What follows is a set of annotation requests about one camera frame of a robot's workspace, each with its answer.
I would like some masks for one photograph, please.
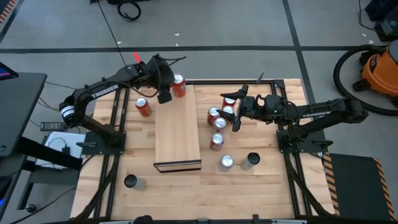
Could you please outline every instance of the computer monitor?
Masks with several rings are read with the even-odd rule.
[[[18,73],[0,62],[0,80],[7,80],[10,78],[18,78]]]

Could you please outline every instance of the wooden table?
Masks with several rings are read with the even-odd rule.
[[[285,79],[288,99],[296,105],[307,104],[299,79]],[[221,151],[209,149],[211,128],[206,123],[211,106],[221,106],[220,93],[232,93],[242,85],[195,85],[201,170],[159,173],[153,166],[155,159],[155,115],[143,118],[134,106],[139,95],[131,91],[126,117],[126,150],[121,156],[115,190],[112,220],[135,219],[151,215],[156,220],[189,219],[251,219],[293,218],[292,202],[283,155],[278,150],[275,132],[277,125],[242,118],[237,133],[228,130]],[[271,94],[270,85],[250,85],[248,95]],[[123,102],[123,93],[119,105]],[[109,123],[113,94],[97,100],[94,119]],[[149,99],[155,105],[156,98]],[[119,121],[121,110],[118,110]],[[249,152],[257,152],[261,162],[249,171],[240,163]],[[235,166],[227,173],[216,165],[223,154],[235,158]],[[333,213],[322,162],[309,154],[301,154],[308,188],[326,210]],[[103,156],[95,156],[80,173],[71,217],[78,215],[88,204],[100,179]],[[147,182],[145,191],[128,189],[123,181],[128,174],[136,174]],[[304,214],[302,194],[296,186],[300,211]],[[104,215],[107,192],[101,214]]]

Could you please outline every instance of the red soda can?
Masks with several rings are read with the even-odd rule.
[[[185,79],[182,75],[174,75],[172,88],[176,97],[185,96]]]
[[[213,134],[224,133],[226,127],[226,120],[224,118],[216,118],[213,122]]]
[[[149,117],[152,114],[152,109],[150,108],[148,101],[144,98],[137,99],[136,108],[144,117]]]
[[[212,135],[210,141],[210,149],[213,151],[220,151],[224,144],[224,136],[221,133]]]
[[[236,100],[224,98],[223,105],[221,106],[221,108],[224,108],[224,106],[232,106],[232,108],[234,108],[235,103],[236,103]]]
[[[218,108],[217,107],[212,107],[209,109],[209,112],[207,113],[207,123],[209,125],[213,125],[213,122],[216,118],[220,117],[219,112],[217,112]]]
[[[234,113],[234,108],[232,106],[224,106],[223,111],[226,113],[233,114]]]

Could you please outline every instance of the gray floor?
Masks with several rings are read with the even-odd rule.
[[[363,7],[369,1],[362,1]],[[137,22],[122,20],[115,6],[101,2],[120,47],[175,47],[212,45],[293,46],[282,1],[277,0],[153,0],[139,3],[142,17]],[[289,0],[301,46],[350,46],[381,44],[375,33],[358,25],[357,0]],[[369,22],[366,15],[364,22]],[[0,49],[69,49],[114,47],[111,34],[98,5],[78,0],[24,1]],[[147,61],[156,52],[141,52]],[[303,52],[312,90],[317,101],[340,97],[332,72],[344,52]],[[186,78],[301,78],[293,50],[224,50],[161,52],[164,57],[187,56],[173,65]],[[124,52],[127,63],[134,63],[131,52]],[[81,87],[114,74],[122,61],[117,53],[0,54],[0,61],[20,72],[44,72],[48,81]],[[350,60],[342,69],[344,83],[358,78],[359,65]],[[58,105],[71,91],[46,85],[42,98]],[[384,97],[362,94],[360,98],[389,108]],[[61,121],[58,113],[36,106],[32,121]],[[335,143],[329,150],[343,154],[380,158],[393,205],[398,206],[398,172],[395,146],[397,118],[370,114],[361,124],[341,124],[325,130]],[[41,141],[46,133],[31,124],[24,136]],[[23,173],[12,201],[0,223],[24,215],[14,209],[26,180]],[[73,186],[38,185],[29,202],[45,205]],[[22,223],[42,223],[68,218],[73,192],[56,204]]]

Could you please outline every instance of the yellow black caution stripe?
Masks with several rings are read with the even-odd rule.
[[[392,203],[391,203],[390,195],[388,194],[386,178],[384,177],[383,169],[381,167],[381,162],[380,162],[379,159],[376,159],[376,158],[373,158],[373,159],[374,159],[374,161],[376,161],[377,169],[379,170],[381,187],[383,188],[384,196],[386,198],[388,212],[390,213],[391,220],[395,221],[396,220],[396,215],[394,214],[394,210],[392,209]]]
[[[12,8],[15,6],[16,2],[17,0],[10,0],[8,2],[6,8],[0,14],[0,24],[2,24],[6,20],[8,14],[12,11]]]
[[[333,204],[333,208],[335,209],[335,214],[340,215],[340,212],[338,209],[335,176],[333,174],[333,166],[331,164],[331,157],[328,152],[323,154],[323,165],[325,166],[326,181],[328,182],[331,202]]]

